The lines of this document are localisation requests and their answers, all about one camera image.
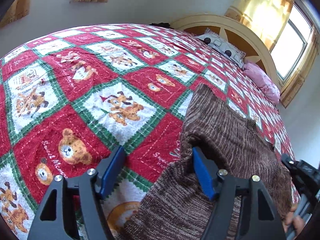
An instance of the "hand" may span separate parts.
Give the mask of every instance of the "hand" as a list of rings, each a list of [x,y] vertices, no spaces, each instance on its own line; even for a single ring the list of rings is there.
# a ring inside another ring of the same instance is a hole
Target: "hand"
[[[297,206],[298,206],[298,204],[295,204],[294,206],[291,207],[290,212],[287,214],[287,216],[285,217],[285,220],[283,222],[283,228],[284,228],[284,231],[287,232],[288,226],[292,222],[292,224],[296,230],[296,235],[299,235],[301,233],[301,231],[303,230],[305,224],[304,224],[304,220],[301,217],[296,216],[295,218],[293,218],[293,213],[297,209]]]

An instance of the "patchwork bedspread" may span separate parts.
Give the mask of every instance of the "patchwork bedspread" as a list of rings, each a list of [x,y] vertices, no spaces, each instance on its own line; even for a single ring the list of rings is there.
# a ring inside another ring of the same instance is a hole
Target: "patchwork bedspread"
[[[255,119],[278,158],[293,157],[277,109],[235,64],[189,33],[82,26],[30,41],[0,67],[0,207],[19,239],[27,239],[55,175],[78,176],[121,144],[126,165],[103,203],[116,234],[179,158],[182,122],[201,82]],[[81,218],[78,225],[86,239]]]

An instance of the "white wall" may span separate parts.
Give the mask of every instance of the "white wall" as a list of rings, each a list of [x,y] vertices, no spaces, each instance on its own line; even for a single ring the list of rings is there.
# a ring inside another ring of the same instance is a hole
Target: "white wall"
[[[298,94],[285,109],[278,106],[297,160],[320,162],[320,56]]]
[[[31,0],[30,14],[0,29],[0,57],[37,37],[66,28],[103,23],[171,22],[207,12],[223,15],[233,0]]]

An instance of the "christmas pattern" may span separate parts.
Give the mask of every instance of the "christmas pattern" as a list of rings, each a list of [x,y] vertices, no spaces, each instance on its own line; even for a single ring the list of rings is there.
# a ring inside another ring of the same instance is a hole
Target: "christmas pattern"
[[[20,239],[54,176],[81,175],[122,145],[128,155],[102,208],[118,234],[180,158],[193,91],[207,84],[294,158],[277,109],[240,68],[193,35],[137,24],[81,26],[0,59],[0,211]],[[297,201],[297,193],[292,188]],[[81,217],[81,239],[86,239]]]

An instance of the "headboard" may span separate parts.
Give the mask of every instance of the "headboard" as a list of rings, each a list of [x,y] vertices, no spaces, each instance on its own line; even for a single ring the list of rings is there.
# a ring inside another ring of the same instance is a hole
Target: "headboard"
[[[170,26],[196,35],[204,34],[206,28],[211,29],[220,37],[244,51],[246,58],[256,62],[273,83],[279,87],[278,73],[269,50],[252,30],[236,20],[225,16],[203,14],[179,19],[171,23]]]

